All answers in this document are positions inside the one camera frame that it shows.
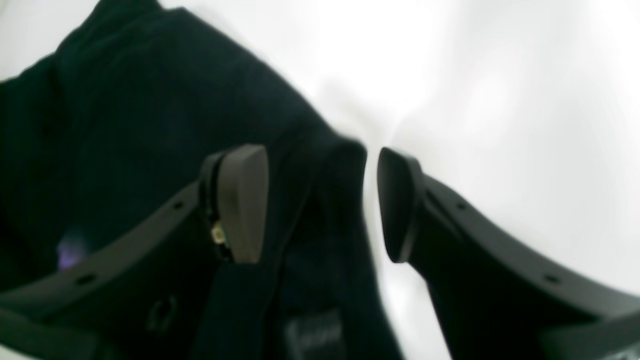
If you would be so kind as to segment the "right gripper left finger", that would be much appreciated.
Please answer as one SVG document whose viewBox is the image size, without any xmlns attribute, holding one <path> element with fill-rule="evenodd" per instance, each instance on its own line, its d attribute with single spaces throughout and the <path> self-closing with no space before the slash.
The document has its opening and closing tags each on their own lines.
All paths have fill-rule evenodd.
<svg viewBox="0 0 640 360">
<path fill-rule="evenodd" d="M 185 360 L 219 266 L 261 258 L 268 192 L 265 146 L 209 155 L 128 234 L 2 292 L 2 346 L 40 360 Z"/>
</svg>

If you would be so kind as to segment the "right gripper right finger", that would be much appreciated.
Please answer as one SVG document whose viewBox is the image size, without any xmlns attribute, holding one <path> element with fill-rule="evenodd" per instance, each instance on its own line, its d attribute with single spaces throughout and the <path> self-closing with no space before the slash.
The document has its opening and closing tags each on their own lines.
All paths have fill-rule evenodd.
<svg viewBox="0 0 640 360">
<path fill-rule="evenodd" d="M 388 257 L 425 280 L 453 360 L 637 360 L 639 297 L 503 231 L 418 160 L 384 147 L 377 192 Z"/>
</svg>

